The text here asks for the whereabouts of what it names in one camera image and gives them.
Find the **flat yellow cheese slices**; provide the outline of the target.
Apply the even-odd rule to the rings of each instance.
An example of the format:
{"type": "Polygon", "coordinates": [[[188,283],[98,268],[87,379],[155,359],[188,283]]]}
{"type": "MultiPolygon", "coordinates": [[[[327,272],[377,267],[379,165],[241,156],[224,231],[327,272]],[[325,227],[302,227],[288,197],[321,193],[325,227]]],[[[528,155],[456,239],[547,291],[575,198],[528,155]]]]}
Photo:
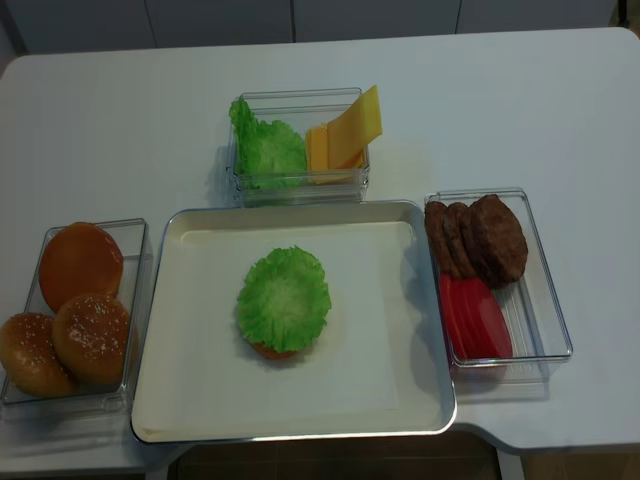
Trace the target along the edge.
{"type": "Polygon", "coordinates": [[[352,175],[342,168],[331,172],[328,156],[327,125],[314,126],[306,132],[306,159],[309,182],[316,185],[341,184],[352,182],[352,175]]]}

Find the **green lettuce leaf on bun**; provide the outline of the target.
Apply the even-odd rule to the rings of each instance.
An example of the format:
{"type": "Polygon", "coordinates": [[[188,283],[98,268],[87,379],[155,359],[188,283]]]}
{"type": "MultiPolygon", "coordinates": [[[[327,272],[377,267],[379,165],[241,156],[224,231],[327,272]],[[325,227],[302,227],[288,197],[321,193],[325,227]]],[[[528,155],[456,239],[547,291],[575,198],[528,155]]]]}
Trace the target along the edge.
{"type": "Polygon", "coordinates": [[[273,249],[249,269],[236,317],[246,341],[282,354],[311,346],[327,325],[331,308],[321,262],[292,246],[273,249]]]}

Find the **clear box lettuce and cheese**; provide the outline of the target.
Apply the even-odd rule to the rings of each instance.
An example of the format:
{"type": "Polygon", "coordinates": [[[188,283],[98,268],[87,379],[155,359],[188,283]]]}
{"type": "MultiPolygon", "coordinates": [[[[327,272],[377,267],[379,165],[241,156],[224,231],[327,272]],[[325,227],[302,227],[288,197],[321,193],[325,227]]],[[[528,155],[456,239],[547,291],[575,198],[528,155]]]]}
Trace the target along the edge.
{"type": "MultiPolygon", "coordinates": [[[[304,138],[307,130],[342,114],[362,94],[359,88],[244,93],[237,99],[247,104],[258,122],[287,127],[287,137],[304,138]]],[[[358,167],[293,172],[243,171],[236,136],[230,134],[226,177],[229,196],[244,207],[309,204],[364,199],[369,183],[369,152],[362,152],[358,167]]]]}

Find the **green lettuce in box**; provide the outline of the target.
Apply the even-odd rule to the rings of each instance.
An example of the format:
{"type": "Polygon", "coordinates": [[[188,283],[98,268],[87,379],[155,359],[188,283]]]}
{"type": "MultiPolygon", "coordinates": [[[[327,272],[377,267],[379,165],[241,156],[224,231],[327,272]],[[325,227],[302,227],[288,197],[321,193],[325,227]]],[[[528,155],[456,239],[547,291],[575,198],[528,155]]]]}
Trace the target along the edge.
{"type": "Polygon", "coordinates": [[[302,136],[286,122],[258,120],[247,102],[238,98],[229,109],[238,153],[237,172],[255,190],[295,188],[307,171],[302,136]]]}

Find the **leaning yellow cheese slice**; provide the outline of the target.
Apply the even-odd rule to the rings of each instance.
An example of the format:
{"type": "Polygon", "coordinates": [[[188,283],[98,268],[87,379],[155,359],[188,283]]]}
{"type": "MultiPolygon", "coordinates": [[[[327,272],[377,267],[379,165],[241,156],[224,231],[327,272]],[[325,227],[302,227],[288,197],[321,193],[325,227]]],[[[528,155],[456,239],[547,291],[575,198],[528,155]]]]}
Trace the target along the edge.
{"type": "Polygon", "coordinates": [[[378,87],[373,85],[327,124],[329,168],[350,168],[382,132],[378,87]]]}

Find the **back brown meat patty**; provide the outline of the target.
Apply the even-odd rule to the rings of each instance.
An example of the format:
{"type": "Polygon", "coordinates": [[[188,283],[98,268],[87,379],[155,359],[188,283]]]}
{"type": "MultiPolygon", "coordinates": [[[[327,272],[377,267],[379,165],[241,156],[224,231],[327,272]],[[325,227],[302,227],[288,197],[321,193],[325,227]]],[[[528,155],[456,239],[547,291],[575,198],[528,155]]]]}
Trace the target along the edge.
{"type": "Polygon", "coordinates": [[[460,271],[454,262],[444,235],[443,220],[446,206],[441,202],[428,202],[425,205],[424,226],[429,245],[435,255],[439,270],[454,279],[460,279],[460,271]]]}

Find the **brown meat patty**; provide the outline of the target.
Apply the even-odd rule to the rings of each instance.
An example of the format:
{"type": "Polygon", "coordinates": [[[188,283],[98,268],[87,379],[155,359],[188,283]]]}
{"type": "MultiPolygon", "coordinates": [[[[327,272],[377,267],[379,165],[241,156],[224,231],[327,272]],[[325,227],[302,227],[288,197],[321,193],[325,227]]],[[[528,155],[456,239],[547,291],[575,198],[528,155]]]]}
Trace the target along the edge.
{"type": "Polygon", "coordinates": [[[529,250],[514,213],[496,194],[489,194],[471,205],[470,223],[481,257],[499,284],[517,282],[525,272],[529,250]]]}
{"type": "Polygon", "coordinates": [[[462,278],[474,278],[477,273],[467,255],[460,229],[460,216],[465,209],[466,206],[460,202],[449,204],[444,213],[443,229],[451,257],[460,272],[460,276],[462,278]]]}
{"type": "Polygon", "coordinates": [[[425,205],[424,226],[429,245],[435,255],[439,270],[454,279],[460,279],[460,271],[454,262],[444,235],[443,220],[446,206],[441,202],[428,202],[425,205]]]}

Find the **bottom bun on tray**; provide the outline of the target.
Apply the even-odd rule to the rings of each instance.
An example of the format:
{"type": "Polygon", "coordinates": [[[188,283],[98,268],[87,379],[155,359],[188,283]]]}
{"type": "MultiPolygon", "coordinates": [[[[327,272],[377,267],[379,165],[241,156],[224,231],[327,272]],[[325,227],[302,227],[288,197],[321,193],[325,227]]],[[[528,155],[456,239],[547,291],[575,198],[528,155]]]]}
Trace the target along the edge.
{"type": "Polygon", "coordinates": [[[278,352],[271,347],[267,347],[262,343],[251,343],[251,347],[259,355],[267,360],[285,360],[294,357],[297,354],[296,350],[278,352]]]}

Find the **middle brown meat patty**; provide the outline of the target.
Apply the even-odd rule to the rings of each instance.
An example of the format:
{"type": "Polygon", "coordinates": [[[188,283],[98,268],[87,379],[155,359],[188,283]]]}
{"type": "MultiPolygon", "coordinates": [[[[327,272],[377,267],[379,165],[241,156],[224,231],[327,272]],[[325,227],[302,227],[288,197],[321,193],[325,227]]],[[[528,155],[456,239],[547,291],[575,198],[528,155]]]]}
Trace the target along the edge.
{"type": "Polygon", "coordinates": [[[449,204],[444,213],[443,229],[451,257],[460,272],[460,276],[462,278],[474,278],[477,273],[467,255],[460,229],[460,216],[465,209],[466,206],[460,202],[449,204]]]}

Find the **red tomato slices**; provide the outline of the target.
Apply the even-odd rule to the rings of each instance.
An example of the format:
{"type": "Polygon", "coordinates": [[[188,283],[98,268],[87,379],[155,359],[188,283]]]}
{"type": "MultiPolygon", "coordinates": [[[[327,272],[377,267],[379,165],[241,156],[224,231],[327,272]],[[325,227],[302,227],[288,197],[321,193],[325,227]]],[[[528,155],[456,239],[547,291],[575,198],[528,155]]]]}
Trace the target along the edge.
{"type": "Polygon", "coordinates": [[[512,342],[502,310],[482,280],[441,274],[439,293],[446,330],[457,359],[512,357],[512,342]]]}

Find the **front brown meat patty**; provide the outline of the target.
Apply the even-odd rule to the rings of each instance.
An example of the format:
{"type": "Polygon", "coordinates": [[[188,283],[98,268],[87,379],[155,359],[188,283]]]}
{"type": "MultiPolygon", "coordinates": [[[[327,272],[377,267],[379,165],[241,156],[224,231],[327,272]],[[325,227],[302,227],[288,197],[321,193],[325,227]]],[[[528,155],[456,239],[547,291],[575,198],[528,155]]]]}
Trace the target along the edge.
{"type": "Polygon", "coordinates": [[[470,223],[481,257],[499,284],[517,282],[525,272],[529,250],[514,213],[496,194],[489,194],[471,205],[470,223]]]}

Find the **smooth brown bun half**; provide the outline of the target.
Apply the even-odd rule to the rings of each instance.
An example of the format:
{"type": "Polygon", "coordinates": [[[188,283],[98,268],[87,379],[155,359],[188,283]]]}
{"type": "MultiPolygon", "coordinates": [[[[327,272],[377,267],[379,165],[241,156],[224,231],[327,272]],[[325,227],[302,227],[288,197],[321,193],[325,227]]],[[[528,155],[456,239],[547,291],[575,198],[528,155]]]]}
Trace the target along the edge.
{"type": "Polygon", "coordinates": [[[73,223],[46,245],[40,260],[39,286],[49,308],[58,310],[83,294],[116,297],[124,259],[113,237],[95,224],[73,223]]]}

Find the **sesame bun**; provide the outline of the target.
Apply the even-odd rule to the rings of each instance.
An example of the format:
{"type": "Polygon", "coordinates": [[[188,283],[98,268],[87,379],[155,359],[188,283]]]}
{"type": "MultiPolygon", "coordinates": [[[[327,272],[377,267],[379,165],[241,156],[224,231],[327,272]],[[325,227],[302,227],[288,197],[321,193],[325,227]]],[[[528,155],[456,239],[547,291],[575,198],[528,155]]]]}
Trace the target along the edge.
{"type": "Polygon", "coordinates": [[[60,362],[52,341],[53,318],[21,313],[1,327],[1,364],[21,392],[44,398],[73,394],[77,383],[60,362]]]}
{"type": "Polygon", "coordinates": [[[61,363],[83,382],[113,385],[123,374],[130,317],[122,303],[105,294],[67,301],[53,321],[52,340],[61,363]]]}

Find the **clear box with buns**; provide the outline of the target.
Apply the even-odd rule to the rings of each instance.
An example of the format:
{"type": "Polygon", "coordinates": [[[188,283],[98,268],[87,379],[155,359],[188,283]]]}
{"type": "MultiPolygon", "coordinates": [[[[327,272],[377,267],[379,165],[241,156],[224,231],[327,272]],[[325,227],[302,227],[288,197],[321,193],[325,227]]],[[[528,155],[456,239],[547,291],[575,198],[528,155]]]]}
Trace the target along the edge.
{"type": "Polygon", "coordinates": [[[22,392],[4,377],[1,390],[4,408],[13,411],[28,408],[69,412],[117,411],[127,408],[131,403],[150,302],[148,287],[154,257],[149,241],[149,228],[142,218],[101,222],[98,226],[114,239],[123,254],[123,273],[117,299],[130,315],[130,327],[121,379],[113,385],[83,382],[70,395],[46,398],[22,392]]]}

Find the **left sesame bun top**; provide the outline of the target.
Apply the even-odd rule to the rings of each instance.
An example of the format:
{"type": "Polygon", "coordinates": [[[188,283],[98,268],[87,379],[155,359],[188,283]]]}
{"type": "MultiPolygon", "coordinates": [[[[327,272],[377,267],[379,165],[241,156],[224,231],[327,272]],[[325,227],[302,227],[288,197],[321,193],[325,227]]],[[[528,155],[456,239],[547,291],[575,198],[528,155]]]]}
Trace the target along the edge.
{"type": "Polygon", "coordinates": [[[21,313],[1,327],[1,364],[21,392],[44,398],[73,394],[77,383],[60,362],[52,341],[53,318],[21,313]]]}

